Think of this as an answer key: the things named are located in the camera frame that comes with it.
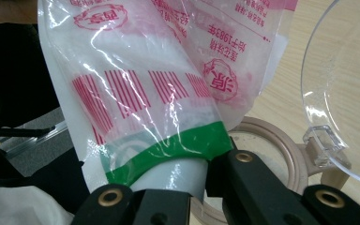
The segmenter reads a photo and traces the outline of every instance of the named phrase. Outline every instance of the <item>green tape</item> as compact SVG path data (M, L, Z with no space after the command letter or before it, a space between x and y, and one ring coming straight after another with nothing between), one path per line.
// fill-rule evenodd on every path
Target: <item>green tape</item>
M125 165L106 172L109 183L131 186L139 177L159 163L174 158L211 160L233 149L223 123L215 122L188 129L157 142L130 159Z

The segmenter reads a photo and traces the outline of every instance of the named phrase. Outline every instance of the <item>printed label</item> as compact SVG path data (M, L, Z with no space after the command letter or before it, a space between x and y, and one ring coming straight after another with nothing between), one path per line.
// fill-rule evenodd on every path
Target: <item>printed label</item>
M133 113L151 107L135 71L108 70L105 71L105 75L111 88L110 92L124 119Z
M148 71L154 86L164 104L181 98L187 98L188 93L174 72Z
M113 121L105 108L96 82L92 75L76 78L72 84L75 87L83 105L96 123L99 131L106 134L113 128Z
M209 88L206 86L206 83L203 80L203 78L190 73L186 73L186 76L189 82L191 83L192 88L194 89L197 97L201 97L201 98L211 97L209 93Z
M213 59L206 63L203 76L214 99L226 101L236 96L238 92L236 76L223 60Z
M170 28L173 30L176 38L181 41L177 32L179 32L183 38L186 38L189 16L185 12L172 8L165 0L152 0L152 2L160 12L162 19L168 25L173 26Z
M113 30L128 20L128 12L123 6L107 4L87 9L74 17L74 23L88 30Z

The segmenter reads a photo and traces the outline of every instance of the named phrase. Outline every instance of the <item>white surface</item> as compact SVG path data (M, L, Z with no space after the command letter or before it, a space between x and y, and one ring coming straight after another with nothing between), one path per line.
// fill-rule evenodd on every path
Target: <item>white surface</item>
M68 225L73 215L36 187L0 187L0 225Z

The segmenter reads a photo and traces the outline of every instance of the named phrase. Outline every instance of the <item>plastic bag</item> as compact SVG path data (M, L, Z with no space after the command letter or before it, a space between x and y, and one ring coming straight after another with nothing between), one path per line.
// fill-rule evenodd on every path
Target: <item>plastic bag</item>
M228 130L274 76L297 0L152 0L217 102Z
M202 76L153 3L38 4L42 49L89 189L110 182L201 196L206 160L232 144Z
M201 199L206 160L232 148L226 129L274 74L290 3L39 0L42 49L89 190L114 182Z

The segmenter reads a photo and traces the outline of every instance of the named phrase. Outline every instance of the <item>clear plastic lid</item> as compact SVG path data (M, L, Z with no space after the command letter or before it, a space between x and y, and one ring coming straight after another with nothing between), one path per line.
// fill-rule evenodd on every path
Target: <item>clear plastic lid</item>
M360 1L326 10L307 46L302 70L307 120L323 157L360 180Z

